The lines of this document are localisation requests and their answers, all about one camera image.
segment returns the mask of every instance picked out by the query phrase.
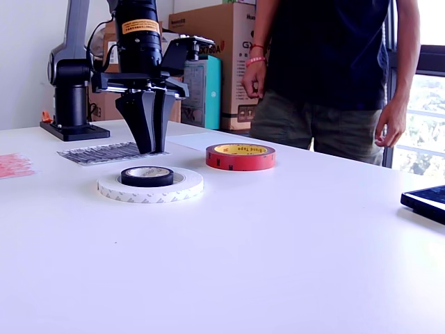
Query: red tape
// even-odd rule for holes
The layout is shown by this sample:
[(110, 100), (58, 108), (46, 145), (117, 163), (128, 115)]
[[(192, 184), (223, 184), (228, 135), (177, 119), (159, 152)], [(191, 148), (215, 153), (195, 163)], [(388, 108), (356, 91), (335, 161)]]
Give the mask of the red tape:
[(222, 170), (247, 172), (275, 166), (273, 148), (255, 144), (221, 144), (207, 148), (207, 165)]

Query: yellow label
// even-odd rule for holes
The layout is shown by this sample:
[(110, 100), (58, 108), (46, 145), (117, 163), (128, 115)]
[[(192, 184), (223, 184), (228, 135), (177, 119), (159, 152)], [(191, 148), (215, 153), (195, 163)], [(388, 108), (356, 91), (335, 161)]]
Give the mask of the yellow label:
[(267, 148), (258, 145), (221, 145), (215, 148), (218, 153), (232, 155), (260, 155), (267, 153)]
[(136, 31), (154, 31), (159, 33), (159, 23), (152, 19), (135, 19), (122, 25), (123, 34), (134, 33)]

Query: white table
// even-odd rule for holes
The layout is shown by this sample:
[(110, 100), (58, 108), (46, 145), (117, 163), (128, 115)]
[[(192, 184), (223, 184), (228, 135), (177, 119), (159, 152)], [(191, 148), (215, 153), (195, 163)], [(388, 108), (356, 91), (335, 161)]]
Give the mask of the white table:
[[(445, 227), (399, 204), (434, 180), (272, 144), (277, 167), (259, 173), (172, 143), (100, 166), (56, 154), (131, 140), (101, 126), (110, 139), (0, 132), (0, 154), (39, 170), (0, 180), (0, 333), (445, 333)], [(164, 205), (97, 192), (104, 173), (144, 164), (195, 170), (205, 192)]]

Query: trees outside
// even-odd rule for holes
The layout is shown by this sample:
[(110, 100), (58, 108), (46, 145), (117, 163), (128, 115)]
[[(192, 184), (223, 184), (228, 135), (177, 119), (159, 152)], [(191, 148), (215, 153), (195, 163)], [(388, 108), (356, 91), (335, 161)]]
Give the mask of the trees outside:
[[(417, 75), (414, 79), (410, 111), (426, 111), (445, 116), (445, 78)], [(407, 131), (400, 145), (445, 153), (445, 118), (407, 116)], [(445, 158), (396, 148), (393, 168), (418, 175), (445, 178)]]

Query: black t-shirt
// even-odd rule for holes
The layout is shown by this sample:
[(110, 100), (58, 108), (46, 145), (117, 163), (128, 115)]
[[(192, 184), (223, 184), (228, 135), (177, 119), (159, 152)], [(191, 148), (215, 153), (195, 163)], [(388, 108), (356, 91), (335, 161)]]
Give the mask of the black t-shirt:
[(266, 86), (340, 110), (377, 110), (388, 55), (389, 0), (282, 0), (273, 25)]

